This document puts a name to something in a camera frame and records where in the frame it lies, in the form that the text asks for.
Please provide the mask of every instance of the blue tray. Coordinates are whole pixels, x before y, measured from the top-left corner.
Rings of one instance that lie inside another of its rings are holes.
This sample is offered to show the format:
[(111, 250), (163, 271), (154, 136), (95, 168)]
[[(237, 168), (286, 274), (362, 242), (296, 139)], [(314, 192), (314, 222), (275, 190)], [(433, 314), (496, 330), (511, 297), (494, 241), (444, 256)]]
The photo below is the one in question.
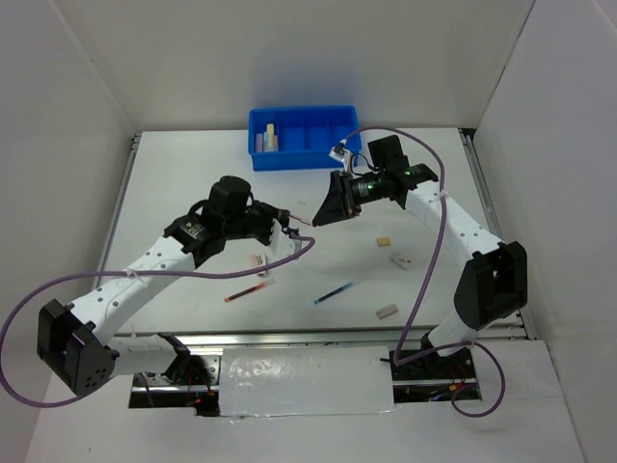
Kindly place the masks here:
[[(255, 135), (273, 123), (279, 150), (256, 152)], [(254, 109), (249, 116), (249, 154), (254, 171), (285, 169), (340, 168), (328, 153), (347, 134), (359, 127), (353, 106), (298, 106)], [(360, 135), (347, 143), (351, 152), (360, 152)]]

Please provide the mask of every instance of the white wall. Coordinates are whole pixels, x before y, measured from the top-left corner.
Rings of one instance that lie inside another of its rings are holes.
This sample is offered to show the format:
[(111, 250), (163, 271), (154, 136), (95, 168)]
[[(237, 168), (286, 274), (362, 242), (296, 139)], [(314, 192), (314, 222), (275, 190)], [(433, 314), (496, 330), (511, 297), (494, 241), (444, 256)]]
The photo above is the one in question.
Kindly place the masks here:
[[(603, 0), (617, 19), (617, 1)], [(529, 305), (590, 462), (615, 461), (617, 29), (592, 0), (538, 0), (476, 136)]]
[(365, 123), (477, 126), (532, 0), (58, 0), (140, 129), (355, 104)]
[[(0, 59), (4, 321), (35, 286), (95, 268), (130, 131), (46, 1), (0, 2)], [(44, 299), (72, 298), (78, 287), (51, 291)], [(36, 399), (42, 399), (50, 377), (35, 355), (39, 306), (29, 306), (16, 321), (3, 352), (9, 379)], [(0, 461), (23, 461), (38, 411), (14, 402), (4, 391), (0, 410)]]

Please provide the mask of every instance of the transparent plastic sheet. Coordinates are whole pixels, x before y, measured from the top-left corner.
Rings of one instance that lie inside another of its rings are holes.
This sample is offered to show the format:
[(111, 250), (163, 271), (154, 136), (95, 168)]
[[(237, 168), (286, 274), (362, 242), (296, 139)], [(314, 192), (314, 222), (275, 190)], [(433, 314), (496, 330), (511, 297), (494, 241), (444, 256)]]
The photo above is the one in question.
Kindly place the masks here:
[(393, 411), (384, 346), (226, 349), (219, 405), (228, 417)]

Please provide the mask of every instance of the blue marker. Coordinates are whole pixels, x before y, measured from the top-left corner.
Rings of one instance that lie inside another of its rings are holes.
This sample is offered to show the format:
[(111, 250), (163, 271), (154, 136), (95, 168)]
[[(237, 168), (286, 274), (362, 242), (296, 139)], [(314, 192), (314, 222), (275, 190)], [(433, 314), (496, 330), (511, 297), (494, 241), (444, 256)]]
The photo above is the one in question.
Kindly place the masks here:
[(335, 289), (332, 292), (329, 292), (328, 294), (326, 294), (325, 296), (321, 296), (319, 299), (315, 300), (314, 303), (315, 305), (324, 302), (326, 299), (330, 299), (332, 296), (334, 296), (335, 294), (339, 294), (340, 292), (343, 292), (345, 289), (349, 289), (351, 286), (354, 285), (354, 282), (349, 282), (341, 287), (338, 287), (337, 289)]

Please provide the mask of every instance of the small yellow object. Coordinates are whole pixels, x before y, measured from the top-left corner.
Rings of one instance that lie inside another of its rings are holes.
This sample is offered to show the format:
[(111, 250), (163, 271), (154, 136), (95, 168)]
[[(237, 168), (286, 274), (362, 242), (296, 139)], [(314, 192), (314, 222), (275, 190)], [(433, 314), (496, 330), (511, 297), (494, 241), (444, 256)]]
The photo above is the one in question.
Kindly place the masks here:
[(377, 238), (377, 246), (383, 248), (385, 246), (389, 246), (391, 244), (389, 238), (387, 236), (383, 238)]

